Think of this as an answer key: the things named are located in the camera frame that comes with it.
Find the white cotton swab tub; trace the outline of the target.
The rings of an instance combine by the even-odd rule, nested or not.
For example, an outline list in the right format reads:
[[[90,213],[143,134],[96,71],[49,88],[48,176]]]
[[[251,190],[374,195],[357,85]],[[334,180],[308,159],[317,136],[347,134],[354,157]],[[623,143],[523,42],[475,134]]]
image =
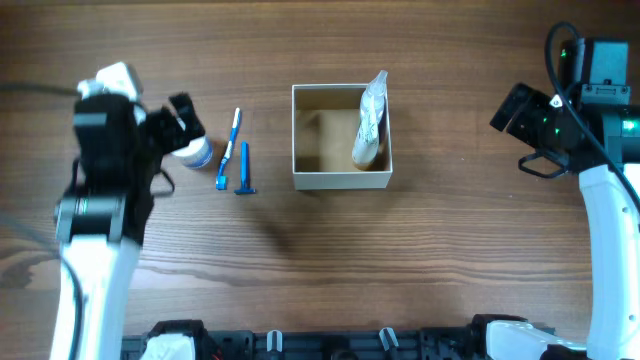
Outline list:
[[[183,166],[190,169],[206,166],[211,162],[213,154],[213,147],[207,136],[191,140],[186,147],[171,153]]]

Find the blue white toothbrush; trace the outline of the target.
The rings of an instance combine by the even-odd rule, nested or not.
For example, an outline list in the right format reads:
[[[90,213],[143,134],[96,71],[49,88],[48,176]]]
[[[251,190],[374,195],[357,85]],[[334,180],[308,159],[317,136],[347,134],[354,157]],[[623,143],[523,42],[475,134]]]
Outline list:
[[[225,172],[225,169],[226,169],[226,166],[227,166],[228,162],[232,158],[235,142],[236,142],[237,135],[238,135],[238,132],[239,132],[239,128],[240,128],[240,125],[241,125],[241,119],[242,119],[241,109],[240,108],[236,108],[235,112],[234,112],[234,118],[233,118],[233,123],[232,123],[232,128],[231,128],[229,140],[227,142],[224,155],[222,156],[222,159],[220,161],[220,165],[219,165],[217,176],[216,176],[216,189],[217,190],[226,190],[227,189],[228,180],[227,180],[227,177],[225,176],[224,172]]]

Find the dark blue spray bottle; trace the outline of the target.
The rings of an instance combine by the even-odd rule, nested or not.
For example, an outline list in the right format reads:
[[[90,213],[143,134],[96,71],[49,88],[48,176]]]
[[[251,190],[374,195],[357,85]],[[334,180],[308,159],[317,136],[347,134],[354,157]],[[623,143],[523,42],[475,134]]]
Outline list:
[[[373,102],[377,120],[377,133],[379,140],[378,156],[381,156],[384,152],[384,142],[387,137],[387,126],[385,120],[387,108],[387,77],[388,72],[386,70],[381,70],[368,85],[368,93],[371,101]]]

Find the white amber tube bottle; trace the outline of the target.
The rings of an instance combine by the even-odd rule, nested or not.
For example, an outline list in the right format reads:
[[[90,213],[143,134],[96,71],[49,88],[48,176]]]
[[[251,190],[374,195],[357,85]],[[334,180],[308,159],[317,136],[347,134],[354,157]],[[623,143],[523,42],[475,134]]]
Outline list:
[[[359,109],[359,127],[352,149],[352,162],[361,170],[370,168],[381,153],[384,95],[364,93]]]

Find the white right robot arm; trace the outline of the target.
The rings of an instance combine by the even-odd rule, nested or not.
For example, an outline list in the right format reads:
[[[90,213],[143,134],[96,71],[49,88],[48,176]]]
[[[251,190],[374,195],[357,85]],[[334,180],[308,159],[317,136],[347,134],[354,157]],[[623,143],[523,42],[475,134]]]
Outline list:
[[[590,230],[593,308],[584,348],[517,317],[476,315],[467,350],[490,359],[636,359],[639,356],[639,110],[626,84],[628,44],[574,32],[546,70],[555,95],[515,85],[490,124],[534,148],[556,176],[579,176]]]

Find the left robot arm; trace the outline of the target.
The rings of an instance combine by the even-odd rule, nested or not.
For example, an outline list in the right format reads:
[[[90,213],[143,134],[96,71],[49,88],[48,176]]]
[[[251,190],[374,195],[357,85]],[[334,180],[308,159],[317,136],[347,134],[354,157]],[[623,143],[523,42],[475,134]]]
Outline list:
[[[56,205],[61,288],[50,356],[117,359],[128,291],[164,175],[165,155],[204,135],[192,100],[173,95],[147,113],[120,94],[87,96],[75,104],[80,154]]]

